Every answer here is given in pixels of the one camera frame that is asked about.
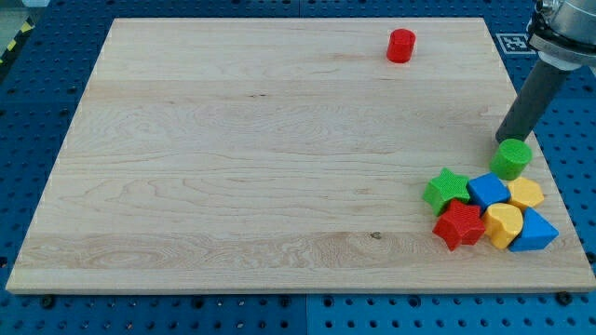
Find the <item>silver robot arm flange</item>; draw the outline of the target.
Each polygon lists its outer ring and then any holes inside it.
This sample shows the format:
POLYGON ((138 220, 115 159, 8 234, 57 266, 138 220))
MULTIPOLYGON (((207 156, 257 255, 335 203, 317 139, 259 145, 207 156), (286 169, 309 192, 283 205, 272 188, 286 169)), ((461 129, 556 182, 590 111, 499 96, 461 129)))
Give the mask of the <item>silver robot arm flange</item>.
POLYGON ((595 0, 535 0, 528 43, 563 71, 595 67, 595 0))

